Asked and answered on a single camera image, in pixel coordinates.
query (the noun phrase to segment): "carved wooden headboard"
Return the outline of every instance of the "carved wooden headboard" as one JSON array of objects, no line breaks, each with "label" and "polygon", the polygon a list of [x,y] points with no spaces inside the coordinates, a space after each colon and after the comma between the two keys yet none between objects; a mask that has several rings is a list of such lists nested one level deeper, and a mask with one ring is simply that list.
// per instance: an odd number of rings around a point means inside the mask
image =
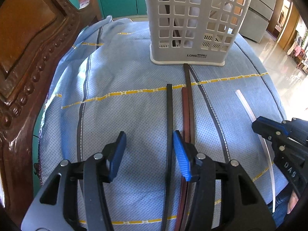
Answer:
[{"label": "carved wooden headboard", "polygon": [[0,5],[0,176],[18,226],[33,200],[33,128],[57,64],[80,31],[101,20],[97,0],[79,2],[79,10],[68,0]]}]

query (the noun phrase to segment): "laundry basket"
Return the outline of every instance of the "laundry basket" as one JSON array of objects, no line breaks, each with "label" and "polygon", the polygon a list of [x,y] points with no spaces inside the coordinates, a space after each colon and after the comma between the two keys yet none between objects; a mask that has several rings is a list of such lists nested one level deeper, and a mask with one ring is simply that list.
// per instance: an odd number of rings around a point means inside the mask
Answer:
[{"label": "laundry basket", "polygon": [[155,64],[223,66],[251,0],[146,0]]}]

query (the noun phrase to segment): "blue gripper pad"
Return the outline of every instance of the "blue gripper pad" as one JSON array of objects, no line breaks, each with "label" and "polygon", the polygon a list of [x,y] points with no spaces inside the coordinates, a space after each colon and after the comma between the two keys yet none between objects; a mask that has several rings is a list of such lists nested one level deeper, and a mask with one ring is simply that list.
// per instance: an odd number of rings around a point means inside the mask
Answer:
[{"label": "blue gripper pad", "polygon": [[184,141],[178,130],[173,132],[173,147],[177,157],[177,161],[180,166],[182,176],[186,179],[186,181],[190,181],[192,175],[189,169],[189,159],[184,149]]}]

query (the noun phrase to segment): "glossy floor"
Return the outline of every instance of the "glossy floor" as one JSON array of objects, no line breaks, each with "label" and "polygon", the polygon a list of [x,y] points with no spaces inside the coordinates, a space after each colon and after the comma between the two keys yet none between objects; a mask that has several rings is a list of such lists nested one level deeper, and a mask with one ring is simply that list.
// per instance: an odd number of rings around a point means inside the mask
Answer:
[{"label": "glossy floor", "polygon": [[284,52],[269,33],[261,42],[246,39],[271,76],[285,108],[287,120],[308,120],[308,78],[296,68],[295,61]]}]

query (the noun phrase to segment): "pink cloth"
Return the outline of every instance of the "pink cloth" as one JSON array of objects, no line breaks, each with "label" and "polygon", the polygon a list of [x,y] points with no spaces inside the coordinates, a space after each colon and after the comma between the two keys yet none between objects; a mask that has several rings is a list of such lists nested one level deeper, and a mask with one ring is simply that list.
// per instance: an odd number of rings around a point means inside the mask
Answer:
[{"label": "pink cloth", "polygon": [[300,46],[296,46],[295,47],[295,56],[298,56],[300,52],[301,52],[301,47]]}]

